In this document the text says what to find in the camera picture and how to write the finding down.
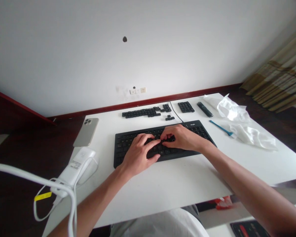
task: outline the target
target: black keyboard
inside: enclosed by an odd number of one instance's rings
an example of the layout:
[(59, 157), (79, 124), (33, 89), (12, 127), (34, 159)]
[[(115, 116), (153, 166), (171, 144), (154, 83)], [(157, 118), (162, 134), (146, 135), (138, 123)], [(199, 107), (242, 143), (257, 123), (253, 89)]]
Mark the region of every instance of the black keyboard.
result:
[(194, 109), (192, 108), (192, 105), (187, 101), (187, 102), (181, 102), (178, 103), (182, 113), (188, 113), (188, 112), (194, 112)]
[[(198, 134), (199, 136), (211, 141), (216, 146), (216, 144), (214, 143), (212, 138), (209, 136), (206, 129), (203, 127), (202, 123), (199, 120), (184, 122), (180, 124), (182, 124), (184, 127), (189, 129), (190, 131)], [(131, 146), (133, 139), (138, 134), (147, 133), (147, 134), (153, 134), (155, 136), (154, 139), (149, 138), (146, 142), (147, 144), (152, 140), (160, 139), (160, 136), (166, 126), (147, 128), (147, 129), (142, 129), (137, 131), (116, 134), (115, 150), (114, 150), (114, 168), (116, 168), (123, 162), (126, 152)], [(175, 137), (172, 136), (171, 138), (167, 140), (162, 140), (161, 142), (163, 141), (173, 142), (175, 141)], [(149, 152), (147, 153), (147, 159), (153, 157), (155, 154), (161, 155), (158, 161), (165, 161), (165, 160), (171, 160), (171, 159), (181, 158), (185, 156), (197, 155), (199, 153), (196, 151), (189, 151), (189, 150), (183, 150), (183, 149), (177, 149), (177, 148), (167, 148), (166, 146), (163, 146), (162, 143), (159, 143), (158, 145), (154, 146), (152, 149), (149, 150)]]
[(142, 109), (142, 110), (123, 112), (122, 117), (125, 117), (127, 119), (145, 116), (145, 115), (148, 115), (148, 117), (155, 117), (155, 116), (161, 116), (161, 113), (157, 113), (157, 111), (167, 112), (167, 113), (172, 111), (169, 107), (169, 104), (164, 104), (162, 106), (163, 106), (163, 109), (161, 109), (161, 108), (159, 108), (159, 106), (157, 106), (157, 107), (153, 107), (151, 109)]

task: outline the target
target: blue brush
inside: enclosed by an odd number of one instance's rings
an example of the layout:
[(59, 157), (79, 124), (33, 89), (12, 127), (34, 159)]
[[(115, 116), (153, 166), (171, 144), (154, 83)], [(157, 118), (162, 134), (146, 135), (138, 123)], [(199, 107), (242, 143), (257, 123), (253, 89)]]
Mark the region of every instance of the blue brush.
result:
[(219, 127), (221, 130), (223, 130), (224, 132), (226, 132), (229, 136), (233, 137), (233, 132), (228, 132), (226, 129), (222, 128), (221, 126), (217, 125), (216, 123), (214, 123), (212, 120), (210, 120), (211, 123), (215, 124), (217, 127)]

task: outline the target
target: keyboard cable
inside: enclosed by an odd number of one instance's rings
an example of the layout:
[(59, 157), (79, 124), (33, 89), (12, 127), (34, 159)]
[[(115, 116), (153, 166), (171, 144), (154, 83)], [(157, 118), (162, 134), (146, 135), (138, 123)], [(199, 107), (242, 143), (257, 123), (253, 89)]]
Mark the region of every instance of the keyboard cable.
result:
[(169, 101), (170, 102), (170, 105), (171, 105), (171, 107), (172, 107), (172, 110), (173, 110), (173, 112), (177, 115), (177, 113), (175, 112), (175, 110), (174, 110), (174, 108), (173, 108), (173, 106), (172, 106), (172, 104), (171, 104), (171, 101)]

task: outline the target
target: white tissue paper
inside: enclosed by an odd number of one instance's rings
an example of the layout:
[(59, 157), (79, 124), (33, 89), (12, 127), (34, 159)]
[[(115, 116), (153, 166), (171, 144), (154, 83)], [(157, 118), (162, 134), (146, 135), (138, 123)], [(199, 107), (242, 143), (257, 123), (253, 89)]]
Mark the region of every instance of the white tissue paper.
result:
[(229, 125), (229, 131), (233, 132), (237, 138), (246, 144), (259, 146), (268, 150), (278, 150), (275, 143), (275, 138), (258, 130), (237, 124)]
[(239, 106), (226, 95), (223, 99), (217, 99), (209, 95), (204, 95), (204, 100), (219, 112), (222, 118), (228, 118), (234, 122), (250, 122), (249, 113), (246, 106)]

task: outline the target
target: striped curtain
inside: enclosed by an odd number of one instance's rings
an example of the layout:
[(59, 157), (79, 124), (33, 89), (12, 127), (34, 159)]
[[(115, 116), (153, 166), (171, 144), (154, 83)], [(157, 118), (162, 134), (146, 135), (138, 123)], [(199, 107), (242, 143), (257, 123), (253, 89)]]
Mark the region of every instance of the striped curtain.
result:
[(241, 86), (276, 113), (296, 104), (296, 37)]

